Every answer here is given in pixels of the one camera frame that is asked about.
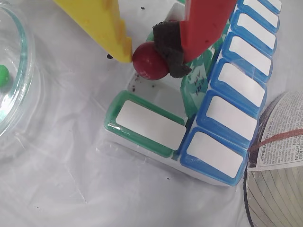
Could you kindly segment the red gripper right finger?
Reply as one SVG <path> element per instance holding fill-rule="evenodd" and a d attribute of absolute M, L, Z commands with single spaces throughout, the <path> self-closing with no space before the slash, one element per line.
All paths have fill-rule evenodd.
<path fill-rule="evenodd" d="M 186 64 L 220 38 L 235 5 L 234 0 L 187 0 L 183 20 L 163 21 L 153 27 L 155 48 L 173 78 L 189 74 Z"/>

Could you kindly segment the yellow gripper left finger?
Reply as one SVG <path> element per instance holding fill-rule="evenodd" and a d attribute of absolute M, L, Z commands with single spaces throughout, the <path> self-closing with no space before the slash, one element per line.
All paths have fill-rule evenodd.
<path fill-rule="evenodd" d="M 56 0 L 55 3 L 114 59 L 132 62 L 132 39 L 126 34 L 117 0 Z"/>

